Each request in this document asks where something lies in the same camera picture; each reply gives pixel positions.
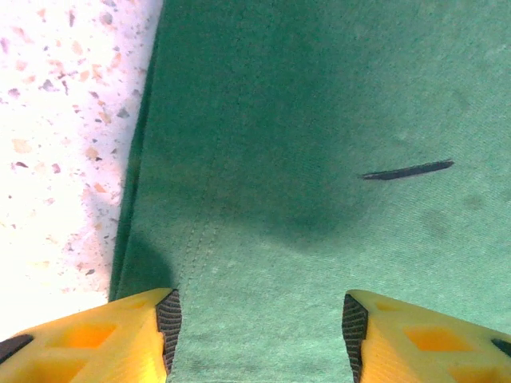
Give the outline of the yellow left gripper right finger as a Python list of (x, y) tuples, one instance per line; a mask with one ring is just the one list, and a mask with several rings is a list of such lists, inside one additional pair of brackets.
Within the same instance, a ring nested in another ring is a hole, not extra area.
[(408, 302), (349, 290), (342, 332), (355, 382), (510, 382), (508, 334)]

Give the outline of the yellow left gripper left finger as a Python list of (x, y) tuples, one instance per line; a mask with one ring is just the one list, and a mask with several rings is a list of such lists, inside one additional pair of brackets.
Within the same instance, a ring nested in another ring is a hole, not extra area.
[(165, 382), (182, 323), (158, 288), (23, 330), (1, 343), (3, 382)]

